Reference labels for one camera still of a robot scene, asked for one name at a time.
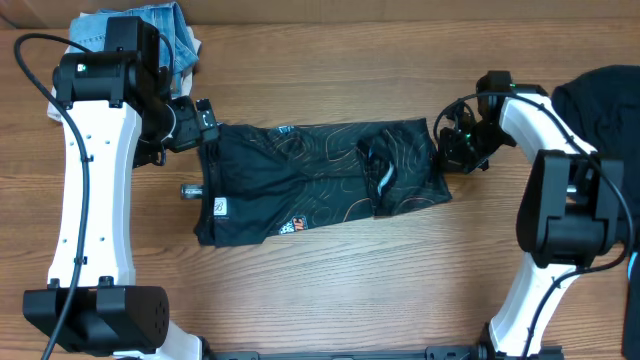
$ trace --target black clamp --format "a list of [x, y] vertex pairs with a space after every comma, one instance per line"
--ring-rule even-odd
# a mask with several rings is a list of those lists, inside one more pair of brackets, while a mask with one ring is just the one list
[[86, 256], [73, 258], [73, 263], [76, 265], [87, 265], [87, 261], [88, 258]]
[[[476, 83], [479, 93], [540, 94], [548, 96], [539, 85], [513, 84], [508, 71], [489, 71]], [[445, 114], [455, 121], [455, 128], [442, 128], [438, 139], [438, 164], [444, 171], [468, 174], [480, 168], [489, 168], [489, 157], [502, 145], [514, 147], [516, 142], [500, 127], [500, 114], [506, 97], [499, 95], [478, 97], [476, 122], [469, 105], [464, 102], [453, 106]]]
[[[78, 288], [57, 344], [67, 352], [96, 357], [116, 351], [154, 353], [169, 330], [167, 293], [155, 286], [110, 286], [104, 277], [101, 282], [102, 286]], [[51, 336], [60, 316], [57, 305], [68, 293], [69, 288], [53, 286], [25, 291], [25, 319]]]
[[182, 96], [171, 100], [169, 106], [176, 116], [176, 126], [166, 147], [174, 153], [192, 149], [218, 140], [218, 124], [208, 99], [196, 101]]
[[[620, 186], [623, 162], [594, 158]], [[590, 266], [616, 241], [618, 209], [615, 194], [585, 158], [540, 150], [518, 211], [518, 243], [541, 268], [552, 263]]]

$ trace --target denim fabric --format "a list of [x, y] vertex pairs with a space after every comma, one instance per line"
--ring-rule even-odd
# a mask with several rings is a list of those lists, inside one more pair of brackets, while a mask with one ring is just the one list
[[[169, 39], [175, 58], [173, 64], [174, 81], [171, 92], [173, 95], [179, 96], [182, 72], [198, 61], [198, 55], [187, 32], [187, 24], [180, 6], [172, 2], [161, 5], [147, 5], [122, 12], [99, 10], [95, 14], [80, 16], [71, 22], [69, 29], [71, 40], [92, 51], [102, 51], [107, 31], [107, 19], [112, 16], [139, 16], [145, 22], [155, 26]], [[169, 50], [167, 50], [164, 43], [161, 43], [160, 66], [167, 66], [169, 60]]]

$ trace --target black garment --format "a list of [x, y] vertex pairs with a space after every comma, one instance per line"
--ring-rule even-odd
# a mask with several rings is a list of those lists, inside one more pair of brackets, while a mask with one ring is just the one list
[[[638, 250], [640, 234], [640, 67], [609, 66], [590, 71], [558, 87], [553, 108], [569, 127], [599, 152], [624, 161], [622, 194], [634, 217]], [[619, 221], [618, 237], [626, 239], [627, 224]], [[631, 276], [624, 353], [640, 359], [640, 266]]]
[[203, 245], [268, 236], [451, 199], [433, 168], [425, 119], [260, 129], [220, 125], [199, 150], [204, 174], [195, 232]]

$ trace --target black cable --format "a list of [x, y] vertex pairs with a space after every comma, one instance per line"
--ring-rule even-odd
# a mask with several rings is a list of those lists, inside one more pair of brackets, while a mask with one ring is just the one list
[[162, 33], [160, 33], [160, 39], [162, 39], [164, 44], [167, 46], [167, 49], [169, 50], [169, 74], [167, 76], [167, 81], [164, 87], [166, 91], [171, 93], [171, 83], [173, 82], [173, 62], [175, 61], [175, 59], [173, 57], [173, 50], [171, 49], [171, 43], [169, 42], [169, 39], [167, 39], [167, 37]]
[[56, 323], [56, 326], [51, 333], [49, 343], [47, 343], [47, 347], [42, 354], [42, 359], [47, 360], [53, 352], [53, 348], [56, 345], [56, 340], [60, 335], [62, 326], [64, 325], [64, 322], [69, 315], [71, 303], [73, 302], [73, 295], [78, 288], [78, 282], [80, 280], [80, 270], [82, 269], [82, 263], [84, 259], [84, 240], [87, 232], [87, 216], [89, 213], [89, 158], [87, 156], [87, 149], [84, 146], [84, 141], [82, 140], [82, 134], [80, 134], [78, 127], [76, 126], [75, 122], [73, 122], [73, 119], [71, 119], [71, 116], [69, 116], [69, 113], [67, 113], [67, 110], [65, 110], [62, 105], [60, 105], [60, 103], [56, 100], [56, 98], [53, 97], [51, 93], [49, 93], [44, 85], [42, 85], [40, 80], [36, 78], [36, 76], [31, 72], [31, 70], [29, 70], [29, 68], [25, 64], [24, 59], [22, 58], [22, 54], [20, 53], [20, 46], [23, 42], [29, 39], [53, 40], [73, 46], [84, 52], [91, 52], [91, 50], [85, 48], [82, 45], [76, 44], [73, 41], [58, 36], [37, 33], [22, 35], [16, 40], [13, 45], [13, 53], [16, 57], [18, 66], [20, 66], [24, 74], [29, 80], [31, 80], [33, 85], [35, 85], [38, 90], [40, 90], [42, 95], [44, 95], [44, 97], [46, 97], [47, 100], [49, 100], [49, 102], [53, 104], [56, 110], [58, 110], [60, 115], [62, 115], [64, 120], [67, 122], [67, 125], [69, 125], [69, 128], [73, 133], [73, 137], [76, 139], [76, 143], [78, 144], [78, 150], [80, 151], [80, 161], [82, 161], [82, 209], [80, 212], [80, 228], [78, 230], [78, 246], [76, 248], [75, 265], [73, 266], [73, 276], [71, 277], [71, 284], [69, 285], [67, 298], [65, 299], [64, 305], [62, 306], [62, 311], [60, 312], [60, 316], [58, 317], [58, 322]]
[[[476, 116], [473, 113], [473, 110], [471, 109], [471, 106], [469, 106], [469, 104], [467, 104], [466, 102], [462, 101], [462, 105], [464, 106], [465, 109], [467, 109], [467, 111], [469, 112], [469, 116], [471, 117], [471, 122], [473, 124], [476, 123]], [[454, 129], [456, 131], [458, 131], [460, 129], [460, 124], [459, 124], [459, 119], [458, 116], [456, 114], [456, 110], [457, 109], [453, 109], [453, 122], [454, 122]], [[442, 119], [442, 116], [438, 116], [438, 118], [436, 119], [436, 122], [433, 124], [433, 138], [436, 141], [436, 144], [439, 142], [440, 137], [438, 136], [438, 124], [440, 124], [440, 120]]]
[[600, 178], [602, 180], [604, 180], [604, 182], [607, 184], [607, 186], [609, 186], [611, 191], [613, 191], [613, 193], [616, 196], [616, 198], [618, 198], [618, 202], [620, 203], [620, 206], [624, 210], [625, 218], [626, 218], [625, 220], [627, 222], [627, 227], [628, 227], [627, 241], [625, 241], [623, 243], [624, 248], [623, 248], [622, 253], [620, 254], [620, 256], [618, 256], [618, 258], [616, 258], [615, 260], [613, 260], [612, 262], [610, 262], [608, 264], [604, 264], [604, 265], [600, 265], [600, 266], [596, 266], [596, 267], [592, 267], [592, 268], [578, 268], [575, 271], [572, 271], [572, 272], [569, 272], [567, 274], [564, 274], [564, 275], [560, 276], [559, 278], [557, 278], [551, 284], [551, 286], [549, 287], [547, 292], [544, 294], [544, 296], [540, 300], [540, 303], [538, 304], [538, 307], [536, 308], [536, 312], [534, 313], [534, 316], [533, 316], [533, 318], [531, 320], [531, 326], [529, 327], [529, 334], [528, 334], [528, 337], [527, 337], [527, 342], [525, 343], [524, 351], [522, 352], [522, 356], [521, 356], [521, 359], [525, 360], [525, 359], [527, 359], [527, 355], [529, 353], [529, 348], [531, 347], [531, 341], [533, 340], [533, 335], [534, 335], [534, 331], [535, 331], [535, 328], [536, 328], [536, 324], [538, 323], [538, 318], [540, 317], [540, 314], [542, 313], [542, 309], [544, 308], [544, 305], [547, 303], [547, 301], [551, 297], [551, 294], [553, 293], [553, 291], [556, 288], [560, 287], [560, 284], [564, 280], [566, 280], [566, 279], [568, 279], [570, 277], [573, 277], [573, 276], [576, 276], [576, 275], [590, 274], [590, 273], [605, 271], [605, 270], [609, 270], [609, 269], [611, 269], [613, 267], [616, 267], [616, 266], [620, 265], [624, 261], [624, 259], [627, 257], [628, 252], [629, 252], [629, 248], [630, 248], [630, 244], [631, 244], [631, 242], [633, 241], [633, 238], [634, 238], [633, 218], [631, 217], [631, 211], [629, 210], [629, 207], [627, 206], [627, 203], [624, 200], [624, 197], [622, 196], [622, 193], [620, 192], [620, 189], [618, 189], [618, 187], [611, 181], [611, 179], [609, 179], [602, 172], [602, 169], [600, 168], [600, 165], [598, 165], [598, 163], [594, 160], [594, 158], [590, 154], [588, 154], [584, 149], [582, 149], [580, 146], [578, 146], [578, 144], [576, 144], [576, 142], [574, 140], [574, 137], [569, 134], [567, 129], [565, 129], [565, 127], [562, 125], [560, 119], [558, 119], [558, 117], [555, 116], [551, 111], [549, 111], [549, 109], [547, 109], [543, 104], [539, 104], [539, 103], [537, 103], [537, 102], [535, 102], [535, 101], [533, 101], [531, 99], [528, 99], [528, 98], [523, 97], [523, 96], [519, 96], [517, 94], [509, 93], [509, 92], [482, 92], [482, 93], [477, 93], [477, 94], [471, 94], [471, 95], [465, 96], [463, 98], [460, 98], [460, 99], [454, 101], [449, 106], [447, 106], [444, 110], [442, 110], [442, 112], [440, 112], [440, 114], [438, 115], [438, 118], [436, 119], [436, 123], [435, 123], [435, 126], [434, 126], [434, 135], [436, 135], [437, 124], [440, 122], [440, 119], [444, 116], [444, 114], [446, 113], [447, 110], [457, 106], [460, 103], [464, 103], [467, 100], [474, 99], [474, 98], [480, 98], [480, 97], [489, 97], [489, 96], [504, 96], [504, 97], [509, 97], [509, 98], [513, 98], [513, 99], [516, 99], [516, 100], [520, 100], [520, 101], [523, 101], [523, 102], [535, 107], [536, 109], [542, 111], [545, 115], [547, 115], [547, 117], [549, 117], [549, 119], [551, 119], [553, 124], [558, 128], [558, 130], [560, 131], [562, 136], [567, 140], [567, 143], [569, 145], [571, 145], [571, 147], [573, 147], [580, 155], [582, 155], [589, 162], [589, 165], [593, 168], [593, 170], [600, 175]]

